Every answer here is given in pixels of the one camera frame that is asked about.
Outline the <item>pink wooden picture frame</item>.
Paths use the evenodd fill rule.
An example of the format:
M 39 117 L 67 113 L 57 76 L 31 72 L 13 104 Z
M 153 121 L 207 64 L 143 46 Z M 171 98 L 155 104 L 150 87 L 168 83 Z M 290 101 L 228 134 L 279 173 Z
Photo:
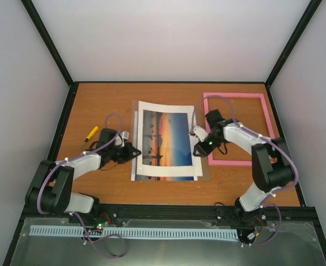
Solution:
M 275 138 L 275 133 L 273 130 L 273 125 L 271 122 L 270 114 L 268 112 L 268 107 L 266 104 L 265 96 L 263 93 L 217 93 L 217 92 L 205 92 L 203 97 L 207 96 L 223 96 L 225 98 L 259 98 L 263 115 L 265 117 L 265 122 L 267 125 L 268 136 L 272 139 Z M 215 160 L 213 154 L 208 156 L 209 166 L 231 166 L 231 167 L 250 167 L 251 161 L 242 161 L 242 160 Z

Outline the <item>brown frame backing board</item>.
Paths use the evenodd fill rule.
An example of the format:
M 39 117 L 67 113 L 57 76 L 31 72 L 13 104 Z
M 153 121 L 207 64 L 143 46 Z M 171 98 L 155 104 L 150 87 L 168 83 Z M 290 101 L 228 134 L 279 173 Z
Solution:
M 198 181 L 209 181 L 210 180 L 210 171 L 208 163 L 201 164 L 202 175 L 198 176 Z

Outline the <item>yellow handled screwdriver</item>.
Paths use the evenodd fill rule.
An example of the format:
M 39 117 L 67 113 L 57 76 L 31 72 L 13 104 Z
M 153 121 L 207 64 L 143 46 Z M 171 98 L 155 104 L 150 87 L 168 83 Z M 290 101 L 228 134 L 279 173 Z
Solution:
M 91 138 L 92 138 L 92 137 L 97 133 L 98 130 L 99 130 L 99 127 L 98 127 L 98 126 L 95 126 L 95 127 L 94 127 L 90 132 L 89 132 L 89 134 L 85 137 L 85 139 L 84 139 L 82 145 L 80 146 L 80 149 L 82 149 L 83 146 L 91 140 Z

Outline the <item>sunset photo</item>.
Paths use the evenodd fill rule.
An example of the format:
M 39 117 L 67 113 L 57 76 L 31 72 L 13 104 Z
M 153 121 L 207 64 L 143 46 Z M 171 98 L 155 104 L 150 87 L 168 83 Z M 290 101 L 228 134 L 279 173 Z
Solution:
M 142 164 L 192 166 L 186 113 L 143 111 Z

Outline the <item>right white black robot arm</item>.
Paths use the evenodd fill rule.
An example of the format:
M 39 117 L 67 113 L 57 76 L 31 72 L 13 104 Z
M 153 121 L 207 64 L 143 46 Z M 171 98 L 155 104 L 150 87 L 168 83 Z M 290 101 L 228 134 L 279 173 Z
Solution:
M 298 180 L 295 164 L 284 139 L 258 134 L 235 119 L 225 120 L 219 110 L 205 115 L 210 131 L 192 124 L 190 135 L 198 139 L 193 155 L 205 158 L 215 149 L 233 143 L 251 155 L 253 182 L 235 201 L 234 219 L 242 224 L 277 191 Z

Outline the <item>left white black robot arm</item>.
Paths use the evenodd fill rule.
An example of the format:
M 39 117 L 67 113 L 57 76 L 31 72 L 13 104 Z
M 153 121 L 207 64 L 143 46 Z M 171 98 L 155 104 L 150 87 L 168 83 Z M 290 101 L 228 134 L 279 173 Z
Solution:
M 72 159 L 40 162 L 25 195 L 25 205 L 40 214 L 79 212 L 83 219 L 95 223 L 101 210 L 96 198 L 72 191 L 77 178 L 103 168 L 107 163 L 124 164 L 141 155 L 128 141 L 129 132 L 104 128 L 99 139 Z

